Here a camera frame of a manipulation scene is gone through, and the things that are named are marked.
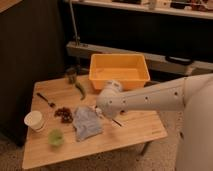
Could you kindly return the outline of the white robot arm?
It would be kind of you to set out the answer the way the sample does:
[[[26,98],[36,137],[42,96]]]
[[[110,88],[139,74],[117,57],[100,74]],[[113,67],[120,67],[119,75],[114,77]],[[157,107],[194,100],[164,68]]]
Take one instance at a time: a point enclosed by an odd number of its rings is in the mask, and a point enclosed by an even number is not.
[[[122,91],[118,81],[108,81],[96,104],[110,119],[120,111],[182,111],[176,171],[213,171],[213,73],[132,91]]]

